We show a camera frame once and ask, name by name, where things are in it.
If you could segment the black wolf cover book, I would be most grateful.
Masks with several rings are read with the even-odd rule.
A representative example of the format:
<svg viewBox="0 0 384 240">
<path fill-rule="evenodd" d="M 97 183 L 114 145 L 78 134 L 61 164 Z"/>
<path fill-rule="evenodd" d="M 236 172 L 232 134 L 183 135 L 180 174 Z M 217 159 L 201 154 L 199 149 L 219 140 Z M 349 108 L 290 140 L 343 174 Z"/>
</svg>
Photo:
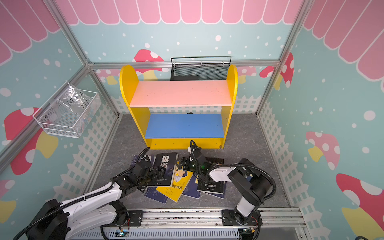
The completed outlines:
<svg viewBox="0 0 384 240">
<path fill-rule="evenodd" d="M 153 165 L 153 168 L 161 166 L 164 168 L 163 177 L 155 177 L 153 179 L 162 180 L 161 186 L 149 186 L 149 187 L 170 187 L 174 178 L 175 164 L 178 160 L 177 153 L 162 153 L 157 154 Z"/>
</svg>

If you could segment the yellow cartoon cover book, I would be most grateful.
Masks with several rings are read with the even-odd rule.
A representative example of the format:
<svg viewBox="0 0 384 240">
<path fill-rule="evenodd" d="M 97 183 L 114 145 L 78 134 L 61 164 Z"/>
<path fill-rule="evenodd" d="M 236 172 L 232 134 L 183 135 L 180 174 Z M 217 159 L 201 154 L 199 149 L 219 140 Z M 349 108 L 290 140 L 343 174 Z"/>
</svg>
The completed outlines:
<svg viewBox="0 0 384 240">
<path fill-rule="evenodd" d="M 177 203 L 192 179 L 192 176 L 192 172 L 184 170 L 183 167 L 178 168 L 175 166 L 172 185 L 170 187 L 157 187 L 156 190 Z"/>
</svg>

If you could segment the black antler cover book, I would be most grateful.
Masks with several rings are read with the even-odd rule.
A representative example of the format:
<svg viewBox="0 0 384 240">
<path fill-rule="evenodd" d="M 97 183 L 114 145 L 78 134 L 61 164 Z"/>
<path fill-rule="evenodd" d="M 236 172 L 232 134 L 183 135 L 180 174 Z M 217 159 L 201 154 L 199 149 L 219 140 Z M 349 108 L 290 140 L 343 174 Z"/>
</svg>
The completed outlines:
<svg viewBox="0 0 384 240">
<path fill-rule="evenodd" d="M 198 191 L 211 195 L 223 196 L 226 189 L 224 181 L 220 181 L 220 178 L 215 175 L 214 171 L 208 173 L 213 167 L 224 164 L 224 160 L 220 158 L 207 158 L 207 180 L 198 181 Z"/>
</svg>

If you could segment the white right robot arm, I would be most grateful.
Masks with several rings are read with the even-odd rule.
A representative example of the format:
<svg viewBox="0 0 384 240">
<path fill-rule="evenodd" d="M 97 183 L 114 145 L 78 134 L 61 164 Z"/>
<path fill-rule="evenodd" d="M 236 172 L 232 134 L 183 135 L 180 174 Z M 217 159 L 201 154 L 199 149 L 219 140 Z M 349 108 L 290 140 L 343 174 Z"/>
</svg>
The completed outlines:
<svg viewBox="0 0 384 240">
<path fill-rule="evenodd" d="M 236 187 L 241 199 L 233 210 L 222 211 L 223 225 L 261 226 L 263 222 L 258 208 L 272 198 L 277 190 L 272 176 L 248 159 L 226 165 L 223 159 L 205 157 L 201 150 L 191 140 L 189 156 L 178 160 L 176 166 L 195 174 L 199 184 L 229 182 Z"/>
</svg>

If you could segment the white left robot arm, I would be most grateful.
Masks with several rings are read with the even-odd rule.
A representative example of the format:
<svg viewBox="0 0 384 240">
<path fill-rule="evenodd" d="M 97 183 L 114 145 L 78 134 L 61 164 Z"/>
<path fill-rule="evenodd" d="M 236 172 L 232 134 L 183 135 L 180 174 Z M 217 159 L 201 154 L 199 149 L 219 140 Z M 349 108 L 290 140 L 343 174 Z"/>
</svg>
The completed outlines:
<svg viewBox="0 0 384 240">
<path fill-rule="evenodd" d="M 136 163 L 111 178 L 103 187 L 72 200 L 50 200 L 40 209 L 31 223 L 14 237 L 26 235 L 29 240 L 69 240 L 96 227 L 114 224 L 121 228 L 131 221 L 131 215 L 121 198 L 164 178 L 166 168 L 154 167 L 145 148 Z"/>
</svg>

